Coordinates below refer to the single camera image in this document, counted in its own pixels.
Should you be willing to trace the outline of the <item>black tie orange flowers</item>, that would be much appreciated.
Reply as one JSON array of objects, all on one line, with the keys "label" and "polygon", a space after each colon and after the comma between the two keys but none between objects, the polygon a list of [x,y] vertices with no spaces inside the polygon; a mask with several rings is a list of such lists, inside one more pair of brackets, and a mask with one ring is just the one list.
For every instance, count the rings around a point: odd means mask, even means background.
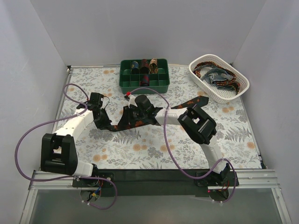
[{"label": "black tie orange flowers", "polygon": [[[106,129],[112,132],[128,130],[136,127],[155,125],[162,126],[164,122],[165,108],[155,107],[145,95],[133,97],[133,104],[123,107],[120,121],[116,125],[109,124]],[[180,125],[178,118],[188,108],[201,109],[208,104],[208,97],[195,97],[180,105],[171,107],[167,112],[167,121],[171,125]]]}]

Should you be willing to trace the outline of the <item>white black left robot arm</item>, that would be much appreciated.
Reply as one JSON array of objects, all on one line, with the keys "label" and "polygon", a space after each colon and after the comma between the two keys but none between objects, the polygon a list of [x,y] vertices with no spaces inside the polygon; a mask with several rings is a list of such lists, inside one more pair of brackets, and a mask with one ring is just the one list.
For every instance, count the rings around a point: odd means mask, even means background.
[{"label": "white black left robot arm", "polygon": [[85,105],[79,105],[75,117],[69,119],[63,127],[42,138],[41,170],[45,172],[83,176],[90,187],[99,183],[99,174],[93,171],[94,165],[80,161],[77,157],[76,140],[80,134],[94,123],[98,129],[111,124],[103,105],[104,95],[91,93]]}]

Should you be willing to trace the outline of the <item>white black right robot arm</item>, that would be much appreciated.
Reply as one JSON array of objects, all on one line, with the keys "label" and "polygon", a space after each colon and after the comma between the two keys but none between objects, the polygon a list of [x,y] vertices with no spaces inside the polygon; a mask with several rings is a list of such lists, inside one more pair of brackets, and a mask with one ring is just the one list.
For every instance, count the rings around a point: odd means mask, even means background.
[{"label": "white black right robot arm", "polygon": [[219,186],[227,182],[230,167],[223,159],[217,143],[216,122],[202,109],[208,103],[208,98],[194,98],[184,105],[163,108],[155,107],[145,95],[135,97],[128,92],[124,97],[128,105],[123,108],[119,128],[182,126],[191,140],[201,146],[208,161],[209,171],[202,181]]}]

